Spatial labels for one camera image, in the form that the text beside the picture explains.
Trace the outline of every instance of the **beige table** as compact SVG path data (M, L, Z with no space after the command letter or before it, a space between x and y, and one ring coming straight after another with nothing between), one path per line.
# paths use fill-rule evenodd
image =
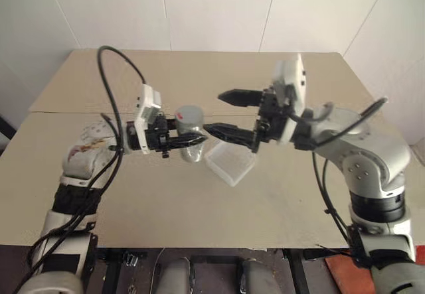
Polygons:
M0 244L29 245L37 238L58 186L62 156L83 127L99 120L99 111L110 111L94 55L92 50L71 55L0 158ZM199 104L205 109L206 122L245 128L252 127L255 110L232 108L215 100L216 95L231 88L264 87L276 59L290 56L137 51L129 55L140 67L151 61L143 72L161 90L167 112L181 104ZM107 60L116 67L116 72L110 69L110 81L119 94L119 105L123 111L131 111L132 104L127 103L135 96L132 88L137 87L137 80L125 64ZM372 100L338 54L306 54L305 66L311 77L307 81L309 105L332 100L361 110ZM172 78L161 78L162 74ZM195 98L185 91L190 85ZM123 114L123 118L131 119L132 115ZM381 115L373 123L399 135ZM207 142L207 149L213 142ZM425 244L425 170L413 160L406 176L415 243ZM348 190L335 167L330 168L328 186L334 205L348 221ZM178 152L172 152L169 159L132 153L124 158L103 198L96 233L102 246L111 247L343 246L323 208L310 153L295 151L290 145L262 144L257 165L234 188L226 186L203 162L185 163Z

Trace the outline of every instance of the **floor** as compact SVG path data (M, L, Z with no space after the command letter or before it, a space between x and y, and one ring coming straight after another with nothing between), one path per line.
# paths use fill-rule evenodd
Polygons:
M151 272L157 254L161 249L147 249L147 257L139 261L136 267L123 266L118 282L118 294L148 294ZM0 246L0 293L11 293L20 277L26 272L24 264L28 247ZM178 257L241 257L255 258L270 267L283 294L295 293L289 263L283 258L281 250L253 251L247 249L165 249L158 260L155 281L159 279L161 268ZM322 259L303 262L305 276L310 293L340 293ZM99 261L90 278L87 293L101 293L107 264ZM228 263L195 264L196 285L194 294L235 294L239 293L236 284L236 265Z

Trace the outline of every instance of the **transparent plastic container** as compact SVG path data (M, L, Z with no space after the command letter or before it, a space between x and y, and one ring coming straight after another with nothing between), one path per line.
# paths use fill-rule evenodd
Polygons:
M255 165L256 154L247 147L219 141L207 154L205 162L229 186L238 182Z

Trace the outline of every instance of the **cardboard sheet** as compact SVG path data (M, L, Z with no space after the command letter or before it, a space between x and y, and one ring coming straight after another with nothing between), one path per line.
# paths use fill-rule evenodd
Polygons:
M0 158L0 244L29 245L39 236L58 187L63 155L82 128L100 119L93 113L32 113ZM250 129L254 117L216 116L206 122ZM389 132L382 116L374 122ZM206 150L214 139L207 141ZM416 244L425 244L425 168L413 160L406 172L407 202ZM328 187L349 222L348 189L329 167ZM132 153L98 209L96 233L108 247L330 248L344 246L323 212L311 154L291 145L261 144L256 166L234 188L204 162L190 165L178 151Z
M148 84L161 92L166 113L179 106L201 106L206 115L256 115L255 108L236 108L217 96L233 88L262 90L272 81L278 60L296 53L167 52L129 50ZM105 52L108 81L122 113L133 113L140 80L132 67ZM305 53L307 102L332 101L354 110L371 102L362 83L337 53ZM44 89L31 111L112 112L96 64L96 50L75 50Z

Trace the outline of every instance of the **white wall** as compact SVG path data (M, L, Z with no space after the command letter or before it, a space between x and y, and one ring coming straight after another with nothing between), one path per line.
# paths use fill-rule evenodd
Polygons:
M0 114L18 125L73 48L340 52L425 137L424 0L0 0Z

